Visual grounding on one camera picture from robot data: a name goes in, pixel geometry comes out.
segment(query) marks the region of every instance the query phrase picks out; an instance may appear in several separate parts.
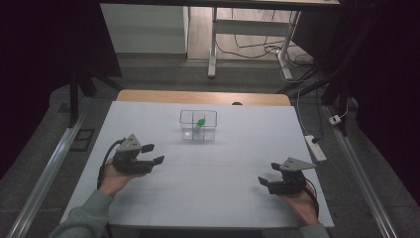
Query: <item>metal frame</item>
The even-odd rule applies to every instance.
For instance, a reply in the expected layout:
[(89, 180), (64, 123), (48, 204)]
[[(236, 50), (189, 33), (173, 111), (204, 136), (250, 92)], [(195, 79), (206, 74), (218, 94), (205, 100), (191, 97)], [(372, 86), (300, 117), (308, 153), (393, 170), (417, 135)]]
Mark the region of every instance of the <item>metal frame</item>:
[(291, 37), (293, 36), (298, 17), (299, 13), (294, 12), (290, 23), (217, 20), (217, 8), (214, 7), (208, 77), (214, 78), (216, 76), (216, 35), (229, 34), (284, 37), (284, 43), (281, 47), (281, 51), (277, 53), (277, 58), (281, 65), (281, 71), (283, 72), (284, 78), (286, 80), (291, 80), (293, 77), (285, 56), (287, 54), (287, 48), (291, 41)]
[(75, 121), (73, 127), (67, 128), (64, 134), (61, 137), (55, 151), (52, 153), (49, 163), (41, 174), (40, 178), (37, 181), (34, 189), (32, 190), (27, 202), (19, 213), (18, 218), (12, 226), (12, 229), (9, 231), (7, 237), (25, 237), (29, 228), (34, 221), (35, 216), (37, 215), (38, 210), (41, 207), (41, 204), (44, 201), (44, 198), (49, 191), (55, 175), (58, 172), (62, 161), (65, 158), (70, 145), (77, 134), (81, 124), (86, 117), (87, 111), (92, 103), (93, 99), (85, 97), (80, 104), (80, 111), (78, 113), (78, 118)]
[[(327, 106), (324, 106), (324, 112), (327, 118), (333, 116), (330, 112), (330, 109)], [(373, 217), (377, 223), (377, 227), (379, 228), (382, 236), (385, 238), (397, 238), (398, 235), (396, 234), (395, 228), (387, 215), (382, 202), (380, 201), (379, 197), (376, 195), (368, 176), (353, 149), (352, 144), (350, 143), (349, 139), (341, 133), (340, 129), (334, 127), (334, 134), (342, 148), (347, 161), (349, 162), (349, 166), (355, 176), (355, 180), (358, 182), (359, 187), (365, 197), (367, 205), (370, 207)]]

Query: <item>aluminum rail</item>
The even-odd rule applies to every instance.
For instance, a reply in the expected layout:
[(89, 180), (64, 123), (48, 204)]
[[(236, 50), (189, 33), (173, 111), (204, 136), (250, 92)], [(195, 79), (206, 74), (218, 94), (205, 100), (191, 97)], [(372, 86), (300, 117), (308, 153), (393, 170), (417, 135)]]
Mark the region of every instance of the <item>aluminum rail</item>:
[(46, 168), (38, 179), (37, 184), (32, 190), (7, 237), (18, 238), (26, 236), (41, 204), (44, 201), (44, 198), (47, 195), (47, 192), (53, 183), (53, 180), (55, 179), (55, 175), (58, 172), (72, 141), (74, 140), (74, 137), (86, 117), (87, 110), (92, 104), (92, 100), (92, 98), (87, 97), (82, 99), (82, 102), (80, 103), (79, 117), (72, 128), (67, 128), (65, 130), (61, 140), (55, 148), (55, 151), (50, 157), (49, 163), (46, 165)]
[[(330, 113), (328, 107), (324, 106), (324, 112), (327, 118), (333, 116)], [(364, 194), (365, 200), (367, 205), (370, 207), (372, 211), (372, 215), (376, 220), (377, 226), (382, 233), (384, 238), (397, 238), (398, 235), (396, 234), (395, 228), (389, 219), (385, 209), (383, 208), (382, 202), (377, 197), (367, 175), (366, 172), (359, 161), (358, 156), (353, 149), (352, 144), (350, 143), (347, 137), (344, 137), (338, 127), (334, 127), (334, 133), (337, 137), (337, 140), (340, 143), (340, 147), (342, 148), (347, 161), (349, 162), (349, 166), (352, 169), (353, 174), (355, 175), (355, 179), (361, 188), (362, 193)]]

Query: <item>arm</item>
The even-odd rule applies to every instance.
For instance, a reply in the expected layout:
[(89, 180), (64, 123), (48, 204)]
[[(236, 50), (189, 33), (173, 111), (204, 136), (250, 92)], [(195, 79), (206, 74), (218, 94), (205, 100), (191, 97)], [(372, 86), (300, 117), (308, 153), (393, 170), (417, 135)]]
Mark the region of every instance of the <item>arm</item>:
[[(306, 187), (313, 193), (314, 189), (307, 183)], [(312, 198), (305, 192), (301, 191), (293, 195), (279, 195), (293, 211), (302, 219), (306, 226), (300, 228), (300, 232), (305, 238), (329, 238), (324, 225), (318, 221), (315, 206)]]
[(99, 189), (94, 190), (82, 206), (72, 208), (68, 218), (49, 237), (100, 237), (108, 223), (109, 206), (114, 196), (131, 179), (142, 176), (122, 175), (115, 170), (112, 159), (109, 160)]

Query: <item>white wall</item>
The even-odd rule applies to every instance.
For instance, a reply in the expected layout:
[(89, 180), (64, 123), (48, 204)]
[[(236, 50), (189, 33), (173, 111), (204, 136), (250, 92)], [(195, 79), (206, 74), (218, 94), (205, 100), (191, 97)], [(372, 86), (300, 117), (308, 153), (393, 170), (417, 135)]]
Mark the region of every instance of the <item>white wall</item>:
[(186, 53), (186, 7), (101, 4), (116, 53)]

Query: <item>wooden table edge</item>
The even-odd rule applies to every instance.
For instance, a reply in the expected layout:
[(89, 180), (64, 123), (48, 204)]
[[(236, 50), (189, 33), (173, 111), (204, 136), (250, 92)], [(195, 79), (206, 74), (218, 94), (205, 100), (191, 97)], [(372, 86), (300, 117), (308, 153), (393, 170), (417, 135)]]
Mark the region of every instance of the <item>wooden table edge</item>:
[(290, 100), (284, 94), (135, 89), (125, 89), (120, 91), (117, 101), (219, 105), (232, 105), (234, 102), (241, 102), (243, 105), (249, 106), (290, 106)]

